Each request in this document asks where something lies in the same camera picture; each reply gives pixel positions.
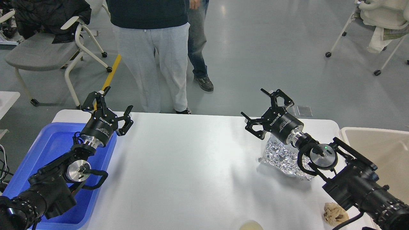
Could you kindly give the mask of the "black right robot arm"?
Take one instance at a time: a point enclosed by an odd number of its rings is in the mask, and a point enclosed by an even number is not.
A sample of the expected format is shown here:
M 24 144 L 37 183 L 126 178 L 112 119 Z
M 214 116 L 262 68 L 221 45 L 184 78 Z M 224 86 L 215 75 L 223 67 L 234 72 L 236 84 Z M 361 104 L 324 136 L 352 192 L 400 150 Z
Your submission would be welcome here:
M 407 230 L 408 205 L 389 193 L 389 186 L 377 184 L 377 166 L 339 138 L 329 144 L 319 143 L 304 133 L 304 124 L 287 108 L 293 100 L 282 90 L 261 91 L 271 99 L 269 109 L 257 119 L 246 118 L 245 129 L 264 139 L 270 132 L 281 143 L 298 149 L 297 165 L 306 174 L 320 176 L 323 189 L 346 211 L 352 206 L 359 214 L 335 227 L 336 230 L 368 214 L 382 230 Z

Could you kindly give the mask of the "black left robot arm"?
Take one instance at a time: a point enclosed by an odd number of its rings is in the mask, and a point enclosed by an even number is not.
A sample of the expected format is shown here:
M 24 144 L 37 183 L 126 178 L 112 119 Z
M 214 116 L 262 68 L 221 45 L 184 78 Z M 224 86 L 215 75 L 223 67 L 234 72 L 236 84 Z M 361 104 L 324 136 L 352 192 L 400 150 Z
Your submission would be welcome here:
M 101 187 L 108 172 L 92 169 L 88 158 L 98 147 L 104 148 L 114 133 L 125 135 L 133 121 L 128 106 L 123 116 L 118 116 L 106 106 L 105 96 L 110 90 L 89 93 L 82 110 L 91 112 L 96 101 L 96 110 L 81 132 L 73 135 L 70 150 L 41 167 L 28 178 L 29 188 L 13 198 L 1 196 L 1 229 L 35 229 L 45 216 L 47 219 L 64 214 L 77 202 L 75 195 L 81 190 Z

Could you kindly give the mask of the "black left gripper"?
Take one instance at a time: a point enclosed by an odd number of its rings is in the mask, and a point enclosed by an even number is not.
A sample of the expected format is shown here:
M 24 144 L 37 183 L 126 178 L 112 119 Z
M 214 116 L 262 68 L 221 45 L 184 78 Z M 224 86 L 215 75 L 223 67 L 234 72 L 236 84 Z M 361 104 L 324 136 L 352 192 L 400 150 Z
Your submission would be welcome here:
M 130 116 L 133 105 L 129 105 L 124 111 L 123 116 L 120 117 L 112 111 L 108 111 L 105 96 L 110 89 L 111 86 L 107 86 L 104 90 L 89 93 L 83 105 L 80 106 L 82 111 L 93 111 L 94 101 L 96 102 L 96 113 L 91 116 L 80 132 L 80 138 L 84 142 L 90 142 L 94 148 L 99 146 L 105 147 L 113 136 L 114 131 L 118 136 L 125 135 L 134 123 Z M 121 128 L 118 128 L 119 121 L 125 122 Z

